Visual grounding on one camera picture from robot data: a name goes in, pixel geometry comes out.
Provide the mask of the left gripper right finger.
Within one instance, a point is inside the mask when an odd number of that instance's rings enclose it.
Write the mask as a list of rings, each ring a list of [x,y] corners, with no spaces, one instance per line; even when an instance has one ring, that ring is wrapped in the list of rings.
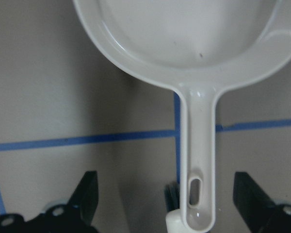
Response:
[[[291,233],[291,204],[277,203],[246,172],[236,172],[233,202],[252,233]]]

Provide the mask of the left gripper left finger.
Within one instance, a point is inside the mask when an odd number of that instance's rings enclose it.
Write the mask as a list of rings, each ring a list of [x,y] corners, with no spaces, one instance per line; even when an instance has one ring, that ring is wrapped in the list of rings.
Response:
[[[96,171],[87,171],[65,204],[25,221],[20,214],[0,215],[0,233],[97,233],[91,225],[98,206]]]

